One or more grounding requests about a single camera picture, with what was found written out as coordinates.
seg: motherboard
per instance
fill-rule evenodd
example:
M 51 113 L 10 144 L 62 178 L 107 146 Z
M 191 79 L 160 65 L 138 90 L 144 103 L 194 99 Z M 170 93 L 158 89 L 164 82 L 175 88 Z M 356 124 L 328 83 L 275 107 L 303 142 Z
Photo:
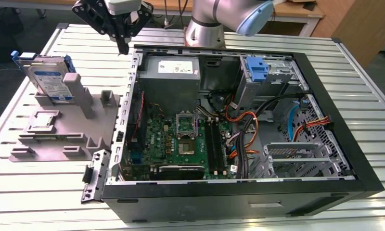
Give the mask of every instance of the motherboard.
M 126 180 L 155 180 L 159 167 L 186 170 L 187 174 L 203 171 L 203 179 L 232 178 L 222 146 L 228 137 L 227 121 L 188 118 L 180 114 L 176 118 L 150 119 L 146 149 L 131 151 L 132 165 L 123 167 Z

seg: ram slot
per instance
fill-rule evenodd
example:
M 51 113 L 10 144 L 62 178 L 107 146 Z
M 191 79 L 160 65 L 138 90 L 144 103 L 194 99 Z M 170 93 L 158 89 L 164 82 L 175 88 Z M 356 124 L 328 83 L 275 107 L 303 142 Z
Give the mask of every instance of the ram slot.
M 206 123 L 206 143 L 208 153 L 210 172 L 224 170 L 224 156 L 222 147 L 222 136 L 219 123 L 210 121 Z

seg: power supply label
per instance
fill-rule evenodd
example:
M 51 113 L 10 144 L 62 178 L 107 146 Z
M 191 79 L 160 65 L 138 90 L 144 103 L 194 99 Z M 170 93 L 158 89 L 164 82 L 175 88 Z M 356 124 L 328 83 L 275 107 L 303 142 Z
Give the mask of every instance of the power supply label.
M 63 83 L 63 74 L 58 71 L 35 71 L 35 75 L 39 85 L 51 99 L 58 103 L 68 103 L 72 93 Z
M 174 74 L 192 74 L 194 73 L 192 61 L 170 61 L 162 60 L 159 62 L 159 73 Z

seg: slotted metal table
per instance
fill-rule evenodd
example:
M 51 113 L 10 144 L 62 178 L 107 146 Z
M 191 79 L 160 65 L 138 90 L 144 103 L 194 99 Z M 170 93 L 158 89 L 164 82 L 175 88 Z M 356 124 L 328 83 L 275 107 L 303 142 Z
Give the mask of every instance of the slotted metal table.
M 327 91 L 385 187 L 385 96 L 343 44 L 328 38 L 226 33 L 227 48 L 308 55 Z M 132 44 L 184 45 L 182 30 L 146 28 Z M 42 54 L 74 59 L 83 84 L 126 95 L 131 56 L 88 25 L 60 24 Z M 18 136 L 36 108 L 28 78 L 0 117 L 0 230 L 385 230 L 385 191 L 312 217 L 124 224 L 107 204 L 80 204 L 87 161 L 12 163 Z

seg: green motherboard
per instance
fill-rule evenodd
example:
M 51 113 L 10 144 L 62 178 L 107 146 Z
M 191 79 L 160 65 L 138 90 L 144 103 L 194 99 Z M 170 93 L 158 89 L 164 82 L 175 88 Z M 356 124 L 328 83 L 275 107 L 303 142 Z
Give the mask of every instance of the green motherboard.
M 220 122 L 219 130 L 222 141 L 226 142 L 226 135 L 230 133 L 230 123 Z M 196 137 L 176 136 L 176 119 L 175 118 L 154 118 L 148 120 L 146 149 L 143 152 L 132 151 L 132 166 L 127 169 L 132 172 L 131 180 L 151 180 L 150 169 L 155 165 L 200 165 L 206 168 L 204 179 L 230 179 L 232 176 L 228 171 L 214 173 L 210 171 L 210 160 L 206 139 L 206 120 L 195 120 L 192 122 L 180 120 L 179 131 L 196 129 Z M 224 165 L 227 165 L 227 156 L 223 155 Z

